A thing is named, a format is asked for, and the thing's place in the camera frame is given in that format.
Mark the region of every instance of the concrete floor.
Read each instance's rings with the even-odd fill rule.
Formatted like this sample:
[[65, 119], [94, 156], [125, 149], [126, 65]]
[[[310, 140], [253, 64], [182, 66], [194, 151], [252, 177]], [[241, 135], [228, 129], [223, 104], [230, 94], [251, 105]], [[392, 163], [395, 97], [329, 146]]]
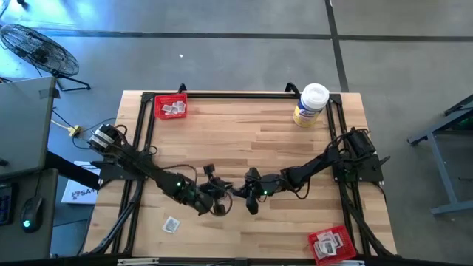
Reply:
[[[41, 0], [28, 11], [12, 1], [1, 23], [67, 30], [182, 33], [330, 34], [323, 0]], [[332, 0], [339, 34], [472, 35], [469, 0]], [[330, 40], [228, 38], [54, 37], [81, 65], [76, 78], [89, 92], [62, 93], [58, 112], [91, 126], [114, 117], [125, 89], [273, 90], [292, 81], [322, 83], [340, 92]], [[341, 41], [350, 92], [360, 92], [381, 156], [392, 230], [399, 254], [442, 262], [473, 262], [473, 211], [433, 217], [447, 203], [425, 143], [405, 139], [440, 118], [473, 92], [473, 43]], [[0, 76], [38, 73], [0, 50]], [[68, 160], [94, 160], [75, 149], [62, 129], [51, 128], [50, 149]], [[65, 179], [58, 186], [58, 198]], [[77, 253], [90, 207], [57, 201], [52, 253]], [[60, 241], [67, 234], [69, 241]]]

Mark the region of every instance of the yellow label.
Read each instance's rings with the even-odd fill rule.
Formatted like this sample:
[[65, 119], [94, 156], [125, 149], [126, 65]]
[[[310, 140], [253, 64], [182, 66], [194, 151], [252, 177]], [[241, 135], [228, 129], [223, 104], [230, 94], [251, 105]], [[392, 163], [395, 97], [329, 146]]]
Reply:
[[311, 115], [309, 117], [304, 116], [301, 114], [301, 109], [298, 106], [296, 106], [296, 109], [294, 109], [293, 119], [294, 119], [294, 122], [296, 122], [297, 126], [308, 128], [315, 125], [319, 114], [320, 112], [317, 112], [314, 115]]

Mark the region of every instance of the wooden table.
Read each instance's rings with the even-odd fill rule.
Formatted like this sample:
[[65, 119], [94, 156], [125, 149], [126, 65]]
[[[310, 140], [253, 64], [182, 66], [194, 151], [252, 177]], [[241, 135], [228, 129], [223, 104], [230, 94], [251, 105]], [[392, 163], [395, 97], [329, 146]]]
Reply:
[[[141, 91], [124, 91], [117, 124], [128, 127], [132, 142]], [[361, 96], [341, 94], [348, 129], [367, 128]], [[216, 175], [243, 184], [249, 167], [261, 174], [278, 173], [323, 152], [330, 141], [327, 115], [322, 112], [314, 129], [293, 122], [296, 100], [281, 99], [189, 99], [188, 117], [156, 120], [152, 145], [159, 149], [154, 162], [159, 166], [188, 163], [198, 168], [198, 183], [206, 181], [202, 166], [213, 163]], [[140, 148], [143, 146], [145, 119]], [[177, 171], [193, 177], [191, 171]], [[138, 219], [133, 256], [312, 258], [307, 235], [344, 224], [338, 186], [331, 168], [312, 178], [307, 199], [290, 192], [275, 194], [259, 204], [250, 215], [245, 200], [234, 197], [230, 214], [197, 216], [188, 206], [164, 196], [154, 181], [145, 185]], [[385, 247], [395, 253], [391, 226], [379, 188], [360, 183], [359, 190], [367, 224]], [[98, 194], [85, 251], [105, 237], [117, 219], [123, 182], [114, 181]], [[161, 230], [169, 216], [181, 221], [175, 234]], [[361, 250], [356, 223], [355, 244]], [[126, 225], [123, 243], [128, 232]]]

